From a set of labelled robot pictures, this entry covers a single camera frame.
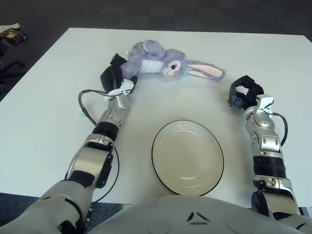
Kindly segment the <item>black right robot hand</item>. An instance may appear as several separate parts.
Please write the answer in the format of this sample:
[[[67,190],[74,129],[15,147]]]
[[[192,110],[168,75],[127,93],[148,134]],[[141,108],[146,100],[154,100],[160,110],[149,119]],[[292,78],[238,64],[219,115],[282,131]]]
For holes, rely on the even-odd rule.
[[[244,87],[248,89],[246,94],[236,90],[237,87]],[[237,79],[230,85],[229,98],[227,102],[230,106],[238,109],[248,109],[249,107],[256,106],[258,95],[263,95],[263,88],[257,84],[251,77],[244,75]]]

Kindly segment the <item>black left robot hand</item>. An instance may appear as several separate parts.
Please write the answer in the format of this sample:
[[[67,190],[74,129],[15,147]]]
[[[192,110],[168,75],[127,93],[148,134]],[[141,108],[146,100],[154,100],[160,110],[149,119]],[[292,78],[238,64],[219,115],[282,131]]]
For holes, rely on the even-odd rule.
[[[112,90],[120,88],[125,79],[132,81],[135,86],[141,65],[142,61],[140,60],[127,61],[119,54],[115,54],[110,62],[110,66],[100,75],[100,81],[104,91],[109,93]]]

